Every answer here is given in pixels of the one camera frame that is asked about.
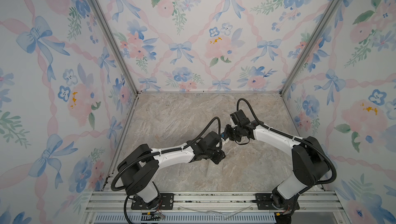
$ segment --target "cable tie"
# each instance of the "cable tie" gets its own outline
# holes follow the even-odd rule
[[[294,142],[299,142],[299,141],[296,141],[295,138],[298,138],[298,139],[301,139],[301,140],[304,139],[303,137],[293,136],[293,138],[291,140],[294,141]]]

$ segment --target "floral wallpaper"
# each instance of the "floral wallpaper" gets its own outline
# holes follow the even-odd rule
[[[139,91],[223,92],[279,91],[330,0],[98,1]]]
[[[396,0],[343,0],[284,94],[354,224],[396,223]]]
[[[0,6],[0,223],[79,223],[133,94],[87,0]]]

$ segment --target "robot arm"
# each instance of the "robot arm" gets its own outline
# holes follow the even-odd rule
[[[300,194],[315,184],[334,181],[335,168],[324,155],[315,138],[291,136],[258,120],[251,122],[242,110],[237,110],[230,116],[232,125],[226,125],[222,134],[224,139],[229,138],[241,144],[241,138],[246,136],[249,139],[266,142],[292,157],[293,173],[272,191],[275,207],[281,209],[290,206]],[[319,181],[330,169],[333,174],[331,180]]]
[[[225,153],[221,150],[223,143],[225,143],[224,140],[216,132],[212,131],[198,142],[192,142],[190,146],[184,143],[180,146],[165,149],[150,149],[147,144],[142,144],[117,166],[118,171],[122,171],[128,164],[133,163],[144,155],[158,155],[142,160],[142,162],[146,163],[143,166],[140,163],[135,163],[127,168],[120,177],[124,185],[123,188],[127,195],[138,195],[146,203],[145,207],[152,209],[161,200],[161,194],[152,182],[152,177],[157,170],[201,159],[211,159],[215,164],[219,164],[225,158]]]

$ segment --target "gray marble surface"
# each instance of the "gray marble surface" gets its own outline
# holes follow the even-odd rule
[[[297,135],[279,94],[142,93],[118,163],[143,143],[166,148],[193,139],[215,116],[223,131],[239,98],[247,99],[264,123]],[[240,108],[253,120],[244,102]],[[212,130],[217,132],[217,122],[206,133]],[[226,158],[219,165],[204,159],[177,164],[157,171],[154,182],[160,191],[271,191],[292,173],[286,153],[257,140],[245,146],[228,142],[223,150]]]

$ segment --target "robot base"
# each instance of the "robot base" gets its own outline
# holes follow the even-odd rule
[[[273,203],[274,201],[271,199],[271,195],[272,193],[256,193],[255,197],[256,197],[256,203],[257,203],[257,208],[259,210],[286,210],[287,207],[285,207],[284,209],[278,209],[276,208]],[[300,209],[300,206],[297,202],[297,206],[296,206],[296,210]]]
[[[175,194],[173,193],[161,193],[161,206],[159,206],[160,210],[172,210],[173,209],[173,197]],[[147,210],[147,204],[143,199],[137,195],[133,196],[131,209],[133,210]]]

